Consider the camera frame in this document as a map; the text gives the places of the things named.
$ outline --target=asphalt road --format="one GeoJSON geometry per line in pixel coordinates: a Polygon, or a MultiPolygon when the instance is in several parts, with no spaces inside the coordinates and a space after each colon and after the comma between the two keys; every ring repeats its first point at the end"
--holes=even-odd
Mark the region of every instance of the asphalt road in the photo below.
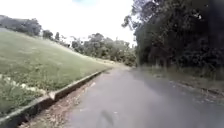
{"type": "Polygon", "coordinates": [[[224,106],[138,70],[102,74],[66,128],[224,128],[224,106]]]}

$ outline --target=grass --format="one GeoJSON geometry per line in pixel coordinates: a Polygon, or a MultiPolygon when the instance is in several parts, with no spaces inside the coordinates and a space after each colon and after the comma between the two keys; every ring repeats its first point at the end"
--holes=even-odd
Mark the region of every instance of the grass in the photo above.
{"type": "MultiPolygon", "coordinates": [[[[108,66],[103,63],[78,55],[54,42],[0,30],[0,74],[17,83],[53,91],[106,68],[108,66]]],[[[35,97],[34,93],[1,82],[0,113],[7,113],[35,97]]]]}
{"type": "Polygon", "coordinates": [[[145,67],[147,70],[156,77],[168,78],[170,80],[182,83],[198,89],[208,90],[211,92],[218,92],[224,94],[224,80],[216,75],[202,76],[206,71],[195,68],[161,68],[161,67],[145,67]]]}
{"type": "Polygon", "coordinates": [[[5,116],[16,108],[28,104],[40,94],[24,90],[0,80],[0,117],[5,116]]]}

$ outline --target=white sky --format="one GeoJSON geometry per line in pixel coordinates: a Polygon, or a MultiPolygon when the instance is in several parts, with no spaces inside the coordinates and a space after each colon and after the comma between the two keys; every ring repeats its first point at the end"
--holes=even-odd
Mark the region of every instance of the white sky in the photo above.
{"type": "Polygon", "coordinates": [[[133,42],[129,28],[122,28],[133,0],[0,0],[0,14],[37,18],[43,29],[65,36],[86,37],[99,32],[112,39],[133,42]]]}

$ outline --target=road edge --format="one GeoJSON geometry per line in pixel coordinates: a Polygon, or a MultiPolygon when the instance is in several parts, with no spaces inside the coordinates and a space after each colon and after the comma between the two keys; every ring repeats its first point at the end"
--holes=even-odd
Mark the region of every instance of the road edge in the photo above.
{"type": "Polygon", "coordinates": [[[0,118],[0,128],[17,128],[22,122],[27,122],[31,118],[35,117],[42,110],[47,109],[55,102],[60,100],[61,98],[67,96],[69,93],[75,91],[77,88],[80,88],[82,85],[97,77],[101,73],[107,71],[109,69],[105,69],[102,71],[95,72],[91,75],[88,75],[80,80],[74,81],[66,87],[59,89],[57,91],[51,92],[54,95],[54,98],[49,94],[46,94],[42,97],[39,97],[33,100],[28,105],[19,108],[7,116],[0,118]]]}

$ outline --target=tree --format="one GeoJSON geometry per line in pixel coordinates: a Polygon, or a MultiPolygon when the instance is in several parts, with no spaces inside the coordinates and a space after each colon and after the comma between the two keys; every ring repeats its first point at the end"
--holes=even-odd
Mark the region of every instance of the tree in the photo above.
{"type": "Polygon", "coordinates": [[[55,35],[55,39],[58,40],[58,41],[60,40],[59,32],[56,33],[56,35],[55,35]]]}
{"type": "Polygon", "coordinates": [[[50,30],[43,30],[43,37],[46,39],[52,39],[53,33],[50,30]]]}
{"type": "Polygon", "coordinates": [[[135,50],[129,47],[128,42],[123,40],[113,41],[100,33],[90,35],[89,41],[85,41],[84,44],[74,40],[72,47],[81,54],[123,62],[128,66],[134,66],[136,62],[135,50]]]}
{"type": "Polygon", "coordinates": [[[30,36],[39,36],[41,25],[37,19],[13,19],[0,15],[0,24],[2,27],[22,32],[30,36]]]}
{"type": "Polygon", "coordinates": [[[206,0],[134,0],[132,13],[124,18],[122,26],[135,30],[140,64],[180,67],[224,64],[216,52],[221,49],[208,40],[206,0]]]}

